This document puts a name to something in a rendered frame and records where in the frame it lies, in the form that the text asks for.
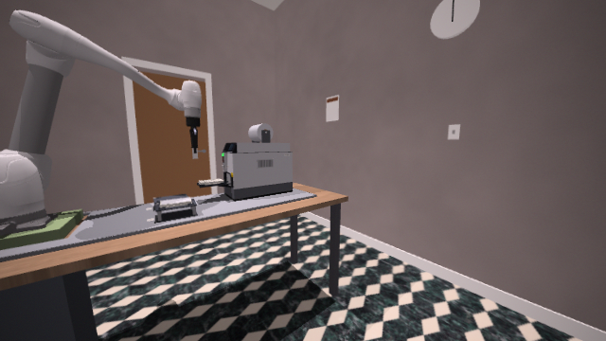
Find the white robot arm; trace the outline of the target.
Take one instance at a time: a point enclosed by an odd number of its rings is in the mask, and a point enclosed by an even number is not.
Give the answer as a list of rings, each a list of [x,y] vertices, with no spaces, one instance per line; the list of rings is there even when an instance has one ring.
[[[45,228],[58,217],[45,211],[52,167],[45,149],[62,79],[76,59],[122,74],[184,111],[185,117],[201,117],[202,94],[195,81],[184,81],[182,91],[165,89],[72,29],[36,13],[15,10],[9,25],[27,39],[29,69],[9,149],[0,152],[0,237]]]

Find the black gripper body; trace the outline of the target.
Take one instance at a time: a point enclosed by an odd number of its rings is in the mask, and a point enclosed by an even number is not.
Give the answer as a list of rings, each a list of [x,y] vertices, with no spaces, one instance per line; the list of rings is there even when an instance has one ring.
[[[200,119],[198,117],[186,117],[187,126],[191,127],[190,129],[194,131],[194,128],[197,131],[196,127],[200,127]],[[193,129],[192,129],[193,127]]]

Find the white cylinder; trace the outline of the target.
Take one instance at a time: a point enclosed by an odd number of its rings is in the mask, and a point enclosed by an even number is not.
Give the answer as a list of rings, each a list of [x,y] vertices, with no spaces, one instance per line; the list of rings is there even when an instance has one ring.
[[[248,135],[249,135],[250,139],[255,142],[260,142],[261,141],[261,130],[270,131],[270,138],[273,137],[274,132],[273,132],[272,127],[269,124],[263,123],[263,124],[252,126],[249,129]]]

